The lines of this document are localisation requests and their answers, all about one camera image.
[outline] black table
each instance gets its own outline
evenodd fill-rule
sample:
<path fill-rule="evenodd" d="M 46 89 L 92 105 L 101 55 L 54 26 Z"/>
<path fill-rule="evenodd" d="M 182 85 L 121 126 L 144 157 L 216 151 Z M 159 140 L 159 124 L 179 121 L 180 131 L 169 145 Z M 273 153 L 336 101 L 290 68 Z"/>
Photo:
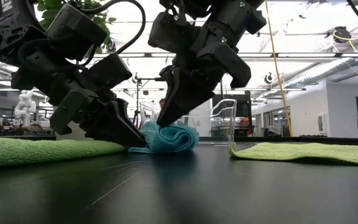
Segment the black table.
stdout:
<path fill-rule="evenodd" d="M 0 223 L 353 224 L 358 167 L 242 161 L 219 146 L 6 167 Z"/>

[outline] humanoid robot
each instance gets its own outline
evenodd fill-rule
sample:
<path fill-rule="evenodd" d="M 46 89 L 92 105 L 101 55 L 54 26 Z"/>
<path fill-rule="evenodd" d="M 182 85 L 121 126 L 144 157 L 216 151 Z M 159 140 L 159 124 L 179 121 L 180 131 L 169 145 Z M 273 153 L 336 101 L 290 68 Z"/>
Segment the humanoid robot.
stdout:
<path fill-rule="evenodd" d="M 22 90 L 19 102 L 15 107 L 14 126 L 30 126 L 31 113 L 35 113 L 37 105 L 31 100 L 33 91 Z"/>

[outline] black robotic arm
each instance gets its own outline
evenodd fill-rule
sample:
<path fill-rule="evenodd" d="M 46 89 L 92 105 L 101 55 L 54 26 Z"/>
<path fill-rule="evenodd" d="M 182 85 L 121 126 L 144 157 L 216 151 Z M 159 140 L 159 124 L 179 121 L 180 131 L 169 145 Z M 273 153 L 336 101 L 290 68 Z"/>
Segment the black robotic arm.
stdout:
<path fill-rule="evenodd" d="M 176 53 L 176 57 L 173 65 L 160 72 L 168 91 L 159 125 L 168 126 L 214 96 L 213 90 L 225 73 L 233 77 L 231 88 L 248 84 L 250 68 L 237 55 L 236 45 L 245 31 L 254 34 L 266 25 L 262 13 L 256 10 L 263 2 L 160 0 L 167 10 L 154 20 L 149 45 Z M 209 17 L 197 27 L 187 22 L 184 14 Z"/>
<path fill-rule="evenodd" d="M 0 61 L 19 67 L 12 73 L 12 88 L 36 87 L 46 94 L 50 104 L 58 107 L 50 118 L 58 134 L 70 133 L 68 123 L 74 121 L 86 137 L 144 146 L 144 138 L 127 117 L 127 102 L 111 91 L 132 76 L 118 54 L 109 54 L 90 69 L 66 60 L 83 60 L 107 34 L 73 1 L 62 4 L 44 31 L 35 18 L 34 3 L 0 0 Z"/>

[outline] transparent plastic bin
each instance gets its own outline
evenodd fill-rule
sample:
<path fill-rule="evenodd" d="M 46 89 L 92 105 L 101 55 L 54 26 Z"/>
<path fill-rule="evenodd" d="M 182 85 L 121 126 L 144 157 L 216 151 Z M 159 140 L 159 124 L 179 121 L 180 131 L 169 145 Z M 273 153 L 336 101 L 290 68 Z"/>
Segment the transparent plastic bin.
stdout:
<path fill-rule="evenodd" d="M 173 124 L 194 128 L 200 136 L 200 144 L 232 144 L 236 126 L 236 106 L 236 100 L 221 100 L 211 109 L 196 108 Z M 141 103 L 140 123 L 143 125 L 148 121 L 156 121 L 158 113 L 156 109 Z"/>

